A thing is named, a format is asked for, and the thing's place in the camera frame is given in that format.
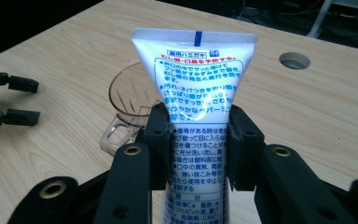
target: light wood tabletop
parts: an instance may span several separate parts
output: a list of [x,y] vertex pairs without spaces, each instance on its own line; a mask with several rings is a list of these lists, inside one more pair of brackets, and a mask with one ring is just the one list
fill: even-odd
[[[40,181],[68,175],[82,184],[110,168],[99,145],[116,113],[108,90],[140,61],[130,39],[136,27],[258,35],[234,104],[268,144],[295,149],[322,180],[348,189],[358,179],[358,49],[152,0],[105,0],[0,54],[1,72],[40,83],[36,94],[0,87],[0,109],[41,112],[34,127],[0,127],[0,223]],[[310,66],[284,67],[286,52]],[[161,195],[153,193],[154,223]],[[230,193],[230,216],[260,222],[252,192]]]

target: glass cup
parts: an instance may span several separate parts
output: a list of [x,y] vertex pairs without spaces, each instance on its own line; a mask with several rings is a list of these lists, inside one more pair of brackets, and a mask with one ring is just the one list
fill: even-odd
[[117,74],[110,84],[109,99],[117,113],[100,146],[115,156],[119,147],[135,140],[139,130],[146,126],[152,107],[161,100],[142,63],[130,65]]

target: toothpaste tube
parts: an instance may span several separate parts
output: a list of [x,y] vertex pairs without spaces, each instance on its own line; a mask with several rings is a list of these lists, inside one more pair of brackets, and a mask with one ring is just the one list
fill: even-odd
[[161,223],[228,223],[228,116],[257,37],[138,28],[131,40],[172,123]]

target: dark floor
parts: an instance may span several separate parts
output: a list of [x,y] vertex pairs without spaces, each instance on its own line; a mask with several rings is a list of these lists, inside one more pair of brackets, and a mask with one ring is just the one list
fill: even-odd
[[[0,0],[0,52],[103,0]],[[161,0],[306,35],[323,0]],[[358,10],[333,6],[320,39],[358,48]]]

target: blue stripe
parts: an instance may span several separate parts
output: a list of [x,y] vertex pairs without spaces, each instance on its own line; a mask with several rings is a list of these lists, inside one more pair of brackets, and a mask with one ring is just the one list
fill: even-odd
[[196,31],[196,36],[194,36],[194,47],[201,46],[201,38],[202,38],[202,31]]

